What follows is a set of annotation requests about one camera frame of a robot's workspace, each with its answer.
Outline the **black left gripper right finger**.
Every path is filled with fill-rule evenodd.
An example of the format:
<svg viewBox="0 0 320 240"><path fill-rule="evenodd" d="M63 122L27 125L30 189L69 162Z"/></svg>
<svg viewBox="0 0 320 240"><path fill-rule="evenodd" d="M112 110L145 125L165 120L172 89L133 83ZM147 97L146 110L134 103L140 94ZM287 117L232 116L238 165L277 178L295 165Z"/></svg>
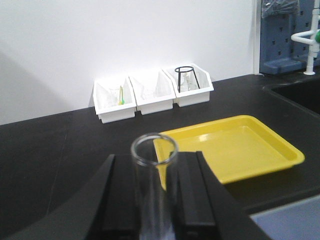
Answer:
<svg viewBox="0 0 320 240"><path fill-rule="evenodd" d="M220 183L200 151L177 154L178 240L269 240Z"/></svg>

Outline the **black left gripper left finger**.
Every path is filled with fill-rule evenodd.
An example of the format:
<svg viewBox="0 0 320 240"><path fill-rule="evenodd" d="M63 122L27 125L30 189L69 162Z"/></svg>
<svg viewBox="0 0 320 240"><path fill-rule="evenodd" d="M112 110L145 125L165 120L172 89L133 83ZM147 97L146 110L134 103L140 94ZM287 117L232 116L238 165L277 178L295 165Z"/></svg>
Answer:
<svg viewBox="0 0 320 240"><path fill-rule="evenodd" d="M111 154L93 177L43 219L8 240L135 240L134 174L128 154Z"/></svg>

